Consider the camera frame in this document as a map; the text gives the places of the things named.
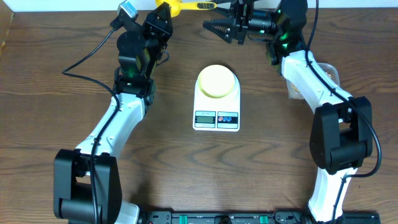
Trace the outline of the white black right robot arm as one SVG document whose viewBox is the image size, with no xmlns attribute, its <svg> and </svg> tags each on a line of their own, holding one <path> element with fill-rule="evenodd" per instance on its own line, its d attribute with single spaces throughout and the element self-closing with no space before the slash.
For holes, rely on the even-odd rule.
<svg viewBox="0 0 398 224">
<path fill-rule="evenodd" d="M 344 91 L 311 53 L 312 42 L 302 34 L 307 9 L 306 0 L 281 0 L 272 11 L 255 9 L 253 1 L 231 1 L 229 9 L 219 10 L 221 19 L 206 21 L 203 27 L 227 43 L 243 44 L 247 36 L 259 35 L 270 64 L 312 109 L 309 148 L 318 170 L 302 223 L 379 223 L 376 214 L 342 210 L 349 182 L 365 158 L 381 147 L 370 101 Z"/>
</svg>

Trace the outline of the yellow measuring scoop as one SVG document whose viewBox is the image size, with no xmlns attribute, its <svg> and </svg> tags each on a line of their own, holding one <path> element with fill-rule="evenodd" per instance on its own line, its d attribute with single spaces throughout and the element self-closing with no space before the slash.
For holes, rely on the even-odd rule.
<svg viewBox="0 0 398 224">
<path fill-rule="evenodd" d="M 209 11 L 217 8 L 217 3 L 211 1 L 182 2 L 182 0 L 155 0 L 156 6 L 166 2 L 170 7 L 171 17 L 177 17 L 181 11 Z"/>
</svg>

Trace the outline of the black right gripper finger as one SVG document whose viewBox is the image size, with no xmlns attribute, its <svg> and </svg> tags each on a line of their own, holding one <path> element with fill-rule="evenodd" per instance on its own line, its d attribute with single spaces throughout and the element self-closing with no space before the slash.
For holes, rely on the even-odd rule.
<svg viewBox="0 0 398 224">
<path fill-rule="evenodd" d="M 212 21 L 204 21 L 203 27 L 216 34 L 225 42 L 231 44 L 236 39 L 238 28 L 236 27 L 236 19 L 229 17 L 226 19 L 217 19 Z"/>
<path fill-rule="evenodd" d="M 217 6 L 214 8 L 214 11 L 217 12 L 218 14 L 221 14 L 222 16 L 225 17 L 236 17 L 236 5 L 238 3 L 238 0 L 213 0 L 213 3 L 215 3 Z M 229 3 L 229 8 L 223 8 L 220 7 L 220 4 L 224 3 Z"/>
</svg>

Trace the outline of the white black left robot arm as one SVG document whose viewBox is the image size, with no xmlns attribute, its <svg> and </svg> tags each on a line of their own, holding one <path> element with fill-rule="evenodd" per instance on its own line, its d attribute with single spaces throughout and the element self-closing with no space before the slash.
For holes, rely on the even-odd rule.
<svg viewBox="0 0 398 224">
<path fill-rule="evenodd" d="M 89 136 L 54 159 L 53 212 L 68 223 L 145 223 L 138 205 L 123 200 L 118 159 L 135 126 L 153 104 L 154 70 L 169 58 L 171 8 L 162 3 L 143 24 L 131 1 L 119 5 L 112 31 L 118 37 L 119 67 L 109 87 L 111 102 Z"/>
</svg>

